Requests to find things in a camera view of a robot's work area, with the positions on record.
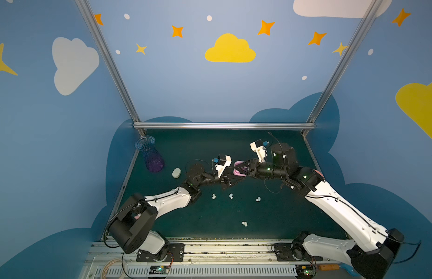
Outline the white earbud charging case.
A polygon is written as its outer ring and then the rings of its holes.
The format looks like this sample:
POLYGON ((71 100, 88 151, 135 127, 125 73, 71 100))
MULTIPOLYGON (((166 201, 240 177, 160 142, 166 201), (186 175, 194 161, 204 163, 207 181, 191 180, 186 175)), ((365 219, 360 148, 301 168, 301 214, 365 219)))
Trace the white earbud charging case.
POLYGON ((181 169, 180 168, 175 168, 172 172, 172 176, 174 179, 178 179, 181 176, 181 169))

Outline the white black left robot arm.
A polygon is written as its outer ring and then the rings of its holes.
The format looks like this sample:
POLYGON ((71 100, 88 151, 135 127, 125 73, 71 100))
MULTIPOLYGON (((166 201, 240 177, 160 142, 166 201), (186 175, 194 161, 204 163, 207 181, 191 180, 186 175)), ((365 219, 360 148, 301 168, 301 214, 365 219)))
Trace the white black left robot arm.
POLYGON ((159 195, 143 196, 135 193, 109 220, 103 240, 112 236, 124 253, 140 250, 155 261, 165 260, 169 242, 152 230, 154 222, 161 216, 194 203, 202 195, 201 186, 221 184, 223 189, 234 186, 244 176, 233 167, 216 164, 208 173, 201 164, 194 164, 180 186, 159 195))

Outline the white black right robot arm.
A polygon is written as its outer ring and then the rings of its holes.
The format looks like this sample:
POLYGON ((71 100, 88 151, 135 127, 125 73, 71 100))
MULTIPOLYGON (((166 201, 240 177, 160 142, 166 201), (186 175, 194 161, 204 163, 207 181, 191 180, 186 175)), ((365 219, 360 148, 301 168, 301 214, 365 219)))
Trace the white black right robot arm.
POLYGON ((296 151, 288 144, 275 144, 268 152, 264 146, 251 143, 256 159, 238 161, 235 172, 255 179, 278 179, 298 195, 316 205, 349 236, 334 239, 303 231, 288 246, 278 247, 284 261, 312 261, 317 257, 351 266, 366 279, 382 279, 395 263, 404 235, 388 230, 360 212, 337 193, 324 176, 310 167, 300 166, 296 151), (272 155, 272 162, 265 158, 272 155))

